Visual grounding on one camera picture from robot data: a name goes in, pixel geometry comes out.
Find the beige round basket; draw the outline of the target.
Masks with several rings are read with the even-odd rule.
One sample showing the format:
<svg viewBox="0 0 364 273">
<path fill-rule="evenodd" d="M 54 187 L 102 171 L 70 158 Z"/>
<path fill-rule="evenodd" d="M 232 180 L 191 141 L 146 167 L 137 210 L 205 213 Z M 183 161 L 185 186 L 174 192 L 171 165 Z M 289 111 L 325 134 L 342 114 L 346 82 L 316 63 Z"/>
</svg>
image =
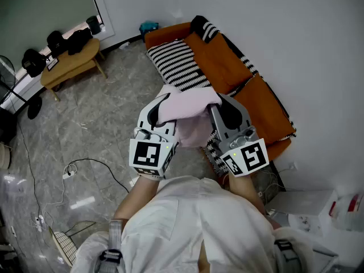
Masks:
<svg viewBox="0 0 364 273">
<path fill-rule="evenodd" d="M 11 161 L 11 147 L 0 143 L 0 169 L 8 169 Z"/>
</svg>

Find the white power strip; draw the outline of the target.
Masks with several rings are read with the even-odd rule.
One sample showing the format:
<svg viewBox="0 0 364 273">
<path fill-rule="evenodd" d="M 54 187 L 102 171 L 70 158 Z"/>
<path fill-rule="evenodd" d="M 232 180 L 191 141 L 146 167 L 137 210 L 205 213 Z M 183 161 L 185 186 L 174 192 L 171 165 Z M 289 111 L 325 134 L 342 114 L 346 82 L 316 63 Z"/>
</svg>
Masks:
<svg viewBox="0 0 364 273">
<path fill-rule="evenodd" d="M 63 180 L 74 176 L 77 173 L 77 166 L 75 164 L 69 164 L 64 168 Z"/>
</svg>

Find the black white striped throw blanket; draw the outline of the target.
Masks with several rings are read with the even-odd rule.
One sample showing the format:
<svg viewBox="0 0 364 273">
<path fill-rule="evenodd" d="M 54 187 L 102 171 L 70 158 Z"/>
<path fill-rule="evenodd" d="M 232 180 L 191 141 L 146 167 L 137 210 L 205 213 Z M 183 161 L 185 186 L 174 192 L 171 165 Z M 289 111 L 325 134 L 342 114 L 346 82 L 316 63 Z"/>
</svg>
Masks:
<svg viewBox="0 0 364 273">
<path fill-rule="evenodd" d="M 151 47 L 147 55 L 164 82 L 182 92 L 212 86 L 195 62 L 194 52 L 182 39 Z"/>
</svg>

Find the person's white shirt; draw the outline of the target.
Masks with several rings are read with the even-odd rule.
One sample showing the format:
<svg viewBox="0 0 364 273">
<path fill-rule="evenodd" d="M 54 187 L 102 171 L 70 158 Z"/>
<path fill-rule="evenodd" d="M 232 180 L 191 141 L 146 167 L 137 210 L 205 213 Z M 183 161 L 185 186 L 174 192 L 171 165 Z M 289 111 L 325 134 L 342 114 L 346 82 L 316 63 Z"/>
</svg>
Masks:
<svg viewBox="0 0 364 273">
<path fill-rule="evenodd" d="M 71 273 L 312 273 L 313 248 L 208 178 L 159 181 L 128 221 L 89 236 Z"/>
</svg>

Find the orange sofa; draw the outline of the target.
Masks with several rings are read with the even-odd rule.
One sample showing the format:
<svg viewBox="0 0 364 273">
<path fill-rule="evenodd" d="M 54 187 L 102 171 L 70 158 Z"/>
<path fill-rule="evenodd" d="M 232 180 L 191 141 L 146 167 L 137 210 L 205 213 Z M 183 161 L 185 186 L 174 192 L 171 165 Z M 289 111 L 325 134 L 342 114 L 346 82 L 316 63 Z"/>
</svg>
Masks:
<svg viewBox="0 0 364 273">
<path fill-rule="evenodd" d="M 291 144 L 291 137 L 283 137 L 294 129 L 262 76 L 253 76 L 229 48 L 222 33 L 205 43 L 195 32 L 190 33 L 190 27 L 191 23 L 182 23 L 149 32 L 145 36 L 146 49 L 176 39 L 184 40 L 211 87 L 217 93 L 233 97 L 247 109 L 258 136 L 265 141 L 268 158 L 276 159 Z"/>
</svg>

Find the person's right forearm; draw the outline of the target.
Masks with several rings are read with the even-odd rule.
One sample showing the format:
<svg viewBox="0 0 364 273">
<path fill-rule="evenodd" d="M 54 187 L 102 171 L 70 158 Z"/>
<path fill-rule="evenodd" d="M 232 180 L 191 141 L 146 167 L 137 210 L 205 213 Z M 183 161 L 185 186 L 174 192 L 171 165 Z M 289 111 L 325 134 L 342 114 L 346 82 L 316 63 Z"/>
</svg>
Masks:
<svg viewBox="0 0 364 273">
<path fill-rule="evenodd" d="M 245 198 L 253 204 L 263 215 L 266 214 L 263 201 L 255 190 L 250 175 L 235 177 L 229 172 L 229 191 L 232 194 Z"/>
</svg>

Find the pink cloth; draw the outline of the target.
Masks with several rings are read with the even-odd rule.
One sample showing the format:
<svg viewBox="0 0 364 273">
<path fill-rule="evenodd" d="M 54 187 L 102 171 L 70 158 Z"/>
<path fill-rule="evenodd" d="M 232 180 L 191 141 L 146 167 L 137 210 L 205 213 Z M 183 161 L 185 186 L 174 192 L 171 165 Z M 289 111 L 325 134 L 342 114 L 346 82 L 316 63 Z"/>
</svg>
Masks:
<svg viewBox="0 0 364 273">
<path fill-rule="evenodd" d="M 175 121 L 175 135 L 182 147 L 205 147 L 213 131 L 207 107 L 222 104 L 218 94 L 211 86 L 182 92 L 164 85 L 159 95 L 167 93 L 169 97 L 158 108 L 158 123 Z"/>
</svg>

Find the person's left forearm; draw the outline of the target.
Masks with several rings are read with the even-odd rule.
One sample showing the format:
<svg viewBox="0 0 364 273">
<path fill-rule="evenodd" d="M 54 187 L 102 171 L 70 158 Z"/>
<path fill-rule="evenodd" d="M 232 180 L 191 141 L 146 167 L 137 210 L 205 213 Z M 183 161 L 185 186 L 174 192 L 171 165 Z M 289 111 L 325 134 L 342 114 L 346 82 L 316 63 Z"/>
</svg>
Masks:
<svg viewBox="0 0 364 273">
<path fill-rule="evenodd" d="M 131 191 L 120 203 L 113 219 L 128 221 L 155 197 L 159 183 L 159 181 L 140 176 Z"/>
</svg>

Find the oval wooden coffee table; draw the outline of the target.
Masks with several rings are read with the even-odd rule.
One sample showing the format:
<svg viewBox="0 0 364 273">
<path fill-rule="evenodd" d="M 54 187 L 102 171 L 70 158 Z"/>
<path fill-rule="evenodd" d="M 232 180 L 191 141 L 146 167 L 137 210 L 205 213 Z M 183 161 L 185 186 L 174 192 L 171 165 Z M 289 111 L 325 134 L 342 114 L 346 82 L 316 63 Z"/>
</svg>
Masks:
<svg viewBox="0 0 364 273">
<path fill-rule="evenodd" d="M 52 88 L 70 78 L 94 67 L 97 67 L 104 78 L 107 78 L 96 59 L 97 55 L 100 55 L 103 60 L 105 59 L 100 51 L 100 41 L 92 38 L 84 45 L 81 52 L 74 55 L 68 55 L 68 52 L 64 52 L 57 57 L 58 62 L 50 71 L 45 67 L 44 71 L 42 71 L 40 83 L 53 94 L 56 101 L 60 101 Z"/>
</svg>

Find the black bag with clear window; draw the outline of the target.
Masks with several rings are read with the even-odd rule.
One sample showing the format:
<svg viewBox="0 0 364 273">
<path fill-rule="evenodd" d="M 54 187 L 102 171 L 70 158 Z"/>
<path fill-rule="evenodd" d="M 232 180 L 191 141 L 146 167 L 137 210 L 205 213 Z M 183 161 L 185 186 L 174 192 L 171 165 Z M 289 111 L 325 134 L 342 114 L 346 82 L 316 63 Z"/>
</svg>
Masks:
<svg viewBox="0 0 364 273">
<path fill-rule="evenodd" d="M 34 78 L 40 75 L 46 67 L 47 57 L 34 49 L 27 49 L 23 55 L 22 67 L 27 71 L 30 77 Z"/>
</svg>

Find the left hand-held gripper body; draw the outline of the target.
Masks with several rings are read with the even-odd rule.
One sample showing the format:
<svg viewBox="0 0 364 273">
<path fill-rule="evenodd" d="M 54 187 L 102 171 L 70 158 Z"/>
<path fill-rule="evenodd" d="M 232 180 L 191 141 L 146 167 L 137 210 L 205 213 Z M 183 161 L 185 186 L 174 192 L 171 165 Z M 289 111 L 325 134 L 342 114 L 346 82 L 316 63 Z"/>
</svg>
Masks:
<svg viewBox="0 0 364 273">
<path fill-rule="evenodd" d="M 148 179 L 165 178 L 178 145 L 175 121 L 165 122 L 162 127 L 149 124 L 149 111 L 158 102 L 159 99 L 155 98 L 142 109 L 129 145 L 129 166 Z"/>
</svg>

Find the clear red label plastic bottle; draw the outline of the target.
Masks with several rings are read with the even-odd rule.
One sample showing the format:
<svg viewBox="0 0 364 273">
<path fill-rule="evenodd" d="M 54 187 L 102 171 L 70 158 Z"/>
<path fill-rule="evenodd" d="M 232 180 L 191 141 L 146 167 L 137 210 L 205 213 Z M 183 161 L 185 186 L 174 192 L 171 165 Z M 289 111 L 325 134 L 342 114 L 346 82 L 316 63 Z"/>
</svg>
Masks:
<svg viewBox="0 0 364 273">
<path fill-rule="evenodd" d="M 329 211 L 336 229 L 364 233 L 364 193 L 342 196 Z"/>
</svg>

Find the black cap-shaped bag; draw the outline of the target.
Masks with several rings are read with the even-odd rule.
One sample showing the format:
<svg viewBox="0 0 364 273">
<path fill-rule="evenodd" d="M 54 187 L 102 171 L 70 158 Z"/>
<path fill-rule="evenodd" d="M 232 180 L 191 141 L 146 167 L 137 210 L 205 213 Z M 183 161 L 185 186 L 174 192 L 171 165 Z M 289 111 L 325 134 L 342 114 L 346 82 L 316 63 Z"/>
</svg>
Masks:
<svg viewBox="0 0 364 273">
<path fill-rule="evenodd" d="M 68 50 L 68 42 L 59 31 L 53 31 L 47 37 L 48 48 L 53 58 Z"/>
</svg>

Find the black waste bin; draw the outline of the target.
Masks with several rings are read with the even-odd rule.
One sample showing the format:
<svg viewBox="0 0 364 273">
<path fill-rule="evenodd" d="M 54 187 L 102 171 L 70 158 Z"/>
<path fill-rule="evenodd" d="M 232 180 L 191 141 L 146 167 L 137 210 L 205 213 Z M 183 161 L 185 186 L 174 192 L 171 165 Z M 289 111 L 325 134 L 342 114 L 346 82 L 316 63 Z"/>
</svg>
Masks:
<svg viewBox="0 0 364 273">
<path fill-rule="evenodd" d="M 98 21 L 97 16 L 93 15 L 90 16 L 87 20 L 86 23 L 91 31 L 92 35 L 96 35 L 99 34 L 101 32 L 101 25 Z"/>
</svg>

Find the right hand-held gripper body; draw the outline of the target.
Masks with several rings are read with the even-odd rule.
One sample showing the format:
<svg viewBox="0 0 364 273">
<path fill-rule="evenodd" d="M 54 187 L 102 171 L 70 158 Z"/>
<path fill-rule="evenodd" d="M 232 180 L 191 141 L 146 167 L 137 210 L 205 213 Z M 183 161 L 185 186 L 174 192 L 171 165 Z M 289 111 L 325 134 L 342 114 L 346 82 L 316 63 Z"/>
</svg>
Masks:
<svg viewBox="0 0 364 273">
<path fill-rule="evenodd" d="M 225 125 L 217 104 L 209 105 L 212 127 L 216 130 L 215 150 L 235 177 L 249 175 L 269 164 L 266 144 L 251 123 L 247 109 L 231 97 L 229 101 L 242 114 L 240 125 Z"/>
</svg>

